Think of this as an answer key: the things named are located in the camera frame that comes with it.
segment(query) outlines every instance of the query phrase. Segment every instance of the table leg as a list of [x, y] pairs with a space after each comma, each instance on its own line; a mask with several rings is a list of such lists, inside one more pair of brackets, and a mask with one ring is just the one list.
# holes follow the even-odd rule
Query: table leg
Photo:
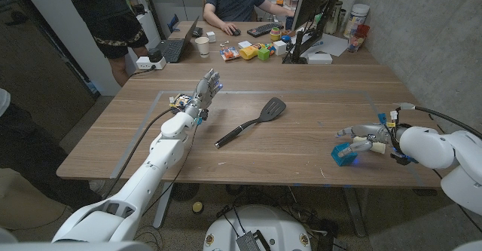
[[[169, 186], [170, 182], [165, 182], [163, 184], [163, 191], [161, 192], [161, 194], [164, 193]], [[166, 191], [166, 193], [159, 199], [156, 216], [154, 217], [154, 222], [152, 223], [155, 228], [159, 228], [163, 223], [164, 215], [166, 215], [167, 204], [169, 202], [169, 199], [171, 199], [171, 191], [172, 188], [169, 188], [169, 190]]]
[[356, 197], [356, 191], [354, 188], [343, 188], [345, 194], [346, 203], [348, 204], [349, 213], [352, 217], [353, 225], [355, 226], [355, 232], [358, 237], [365, 237], [367, 232], [365, 230], [365, 224], [362, 219], [362, 212], [360, 210], [360, 204]]

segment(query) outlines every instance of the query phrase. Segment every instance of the doorframe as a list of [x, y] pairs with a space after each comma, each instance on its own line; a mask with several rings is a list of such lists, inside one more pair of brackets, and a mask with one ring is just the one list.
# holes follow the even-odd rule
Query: doorframe
[[92, 85], [90, 78], [77, 63], [75, 58], [70, 54], [67, 47], [62, 43], [52, 27], [50, 27], [49, 23], [41, 15], [40, 11], [36, 8], [32, 0], [20, 0], [17, 3], [27, 13], [28, 18], [31, 19], [31, 21], [35, 24], [38, 31], [47, 39], [52, 48], [55, 49], [55, 51], [59, 54], [60, 59], [79, 80], [81, 86], [90, 93], [92, 98], [97, 99], [97, 97], [100, 96], [99, 91]]

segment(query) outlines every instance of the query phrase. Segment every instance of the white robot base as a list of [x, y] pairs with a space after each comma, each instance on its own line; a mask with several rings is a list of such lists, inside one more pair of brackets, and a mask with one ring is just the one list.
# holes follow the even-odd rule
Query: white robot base
[[[233, 210], [226, 213], [226, 218], [221, 216], [209, 227], [203, 244], [204, 251], [223, 250], [223, 251], [247, 251], [264, 250], [264, 244], [269, 245], [272, 251], [277, 250], [311, 250], [308, 233], [297, 220], [289, 214], [277, 208], [264, 205], [248, 205], [237, 207], [236, 211], [239, 220]], [[239, 247], [238, 242], [245, 236], [251, 237], [250, 233], [258, 233], [255, 240], [257, 249]]]

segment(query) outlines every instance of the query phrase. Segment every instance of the desk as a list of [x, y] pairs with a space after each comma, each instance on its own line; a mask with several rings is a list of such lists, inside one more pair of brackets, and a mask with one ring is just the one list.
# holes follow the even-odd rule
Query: desk
[[[330, 153], [335, 145], [352, 142], [334, 138], [344, 127], [377, 122], [377, 113], [389, 114], [393, 103], [416, 100], [387, 66], [380, 66], [362, 48], [355, 54], [333, 57], [333, 65], [283, 65], [281, 57], [262, 62], [237, 59], [224, 62], [218, 51], [226, 40], [269, 42], [269, 36], [253, 38], [247, 29], [263, 23], [241, 23], [241, 36], [225, 35], [220, 29], [199, 22], [204, 33], [214, 31], [216, 43], [211, 55], [202, 59], [192, 45], [180, 63], [162, 71], [132, 77], [111, 101], [95, 124], [57, 170], [64, 179], [109, 179], [116, 177], [140, 133], [154, 117], [168, 109], [169, 97], [192, 93], [211, 68], [219, 71], [224, 89], [209, 107], [208, 121], [198, 127], [187, 159], [171, 167], [163, 181], [171, 182], [185, 160], [177, 182], [262, 185], [313, 185], [371, 188], [439, 188], [440, 179], [421, 165], [401, 166], [389, 157], [362, 152], [354, 163], [339, 167]], [[181, 22], [182, 38], [191, 23]], [[257, 118], [273, 96], [287, 108], [274, 121], [255, 125], [224, 147], [215, 142], [240, 124]], [[151, 141], [159, 134], [167, 115], [153, 124], [141, 141], [122, 178], [129, 179], [147, 158]], [[427, 114], [403, 111], [401, 122], [437, 128]], [[450, 170], [441, 171], [446, 175]], [[356, 233], [365, 236], [358, 201], [353, 188], [343, 188]], [[162, 222], [167, 199], [158, 204], [154, 226]]]

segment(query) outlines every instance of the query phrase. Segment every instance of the computer monitor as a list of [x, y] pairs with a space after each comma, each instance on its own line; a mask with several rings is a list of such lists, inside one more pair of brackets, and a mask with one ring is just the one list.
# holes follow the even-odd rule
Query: computer monitor
[[[297, 41], [294, 45], [291, 59], [288, 62], [283, 60], [284, 63], [306, 63], [306, 60], [300, 56], [323, 36], [323, 28], [333, 12], [334, 5], [337, 1], [338, 0], [299, 0], [294, 14], [292, 30], [295, 31], [305, 26], [308, 22], [311, 23], [317, 14], [322, 14], [322, 17], [316, 24], [315, 29], [311, 29], [308, 32], [299, 31], [297, 33]], [[306, 33], [309, 33], [311, 37], [302, 43], [303, 36]]]

